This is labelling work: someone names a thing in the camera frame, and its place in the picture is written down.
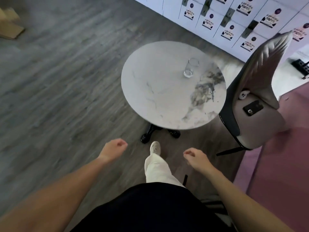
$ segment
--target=person's left hand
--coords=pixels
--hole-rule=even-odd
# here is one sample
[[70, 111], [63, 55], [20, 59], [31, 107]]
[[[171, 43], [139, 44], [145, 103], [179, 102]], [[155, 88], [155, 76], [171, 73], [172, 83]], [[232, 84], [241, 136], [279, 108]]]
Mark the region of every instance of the person's left hand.
[[127, 146], [128, 144], [126, 141], [121, 138], [111, 140], [105, 144], [100, 155], [98, 156], [98, 159], [101, 159], [104, 162], [111, 162], [121, 156]]

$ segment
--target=gray upholstered chair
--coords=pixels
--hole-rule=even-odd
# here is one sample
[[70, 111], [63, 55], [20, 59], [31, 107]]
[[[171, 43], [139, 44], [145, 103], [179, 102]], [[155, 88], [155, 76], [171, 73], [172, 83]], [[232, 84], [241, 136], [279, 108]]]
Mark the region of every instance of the gray upholstered chair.
[[[291, 40], [291, 32], [267, 40], [251, 55], [227, 88], [226, 101], [219, 116], [239, 147], [218, 153], [217, 156], [258, 148], [283, 129], [285, 121], [277, 111], [279, 102], [271, 82]], [[250, 93], [240, 100], [243, 90], [249, 90]], [[252, 116], [247, 115], [243, 108], [256, 100], [263, 105], [263, 109]]]

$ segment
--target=locker lock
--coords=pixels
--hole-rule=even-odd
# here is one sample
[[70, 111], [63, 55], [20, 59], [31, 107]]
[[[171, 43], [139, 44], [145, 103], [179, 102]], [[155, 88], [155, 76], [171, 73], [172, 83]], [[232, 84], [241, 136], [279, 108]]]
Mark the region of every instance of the locker lock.
[[234, 14], [235, 10], [232, 8], [229, 8], [229, 10], [227, 11], [227, 13], [225, 14], [222, 22], [221, 22], [221, 26], [222, 27], [226, 27], [227, 23], [231, 20], [233, 14]]
[[206, 16], [206, 13], [211, 6], [211, 2], [212, 2], [212, 0], [206, 0], [205, 1], [205, 4], [203, 5], [202, 11], [201, 11], [202, 16], [204, 16], [204, 17]]
[[257, 24], [258, 24], [257, 21], [252, 20], [249, 26], [242, 33], [241, 37], [246, 39], [250, 35], [250, 33], [252, 33], [253, 29], [257, 26]]
[[182, 5], [187, 6], [188, 0], [182, 0]]

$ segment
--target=purple circle logo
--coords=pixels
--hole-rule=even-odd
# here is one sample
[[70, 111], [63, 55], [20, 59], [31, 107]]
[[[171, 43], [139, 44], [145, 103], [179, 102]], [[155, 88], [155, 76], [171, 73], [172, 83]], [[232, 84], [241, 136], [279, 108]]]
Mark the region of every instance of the purple circle logo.
[[281, 13], [281, 9], [279, 8], [279, 9], [276, 9], [276, 11], [275, 11], [275, 14], [280, 14]]

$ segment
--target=pant leg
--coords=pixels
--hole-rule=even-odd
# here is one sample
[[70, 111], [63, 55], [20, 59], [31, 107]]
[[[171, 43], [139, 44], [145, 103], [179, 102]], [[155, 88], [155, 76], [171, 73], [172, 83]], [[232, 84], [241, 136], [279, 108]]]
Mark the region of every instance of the pant leg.
[[173, 175], [168, 163], [157, 154], [151, 154], [145, 160], [146, 182], [163, 182], [184, 187]]

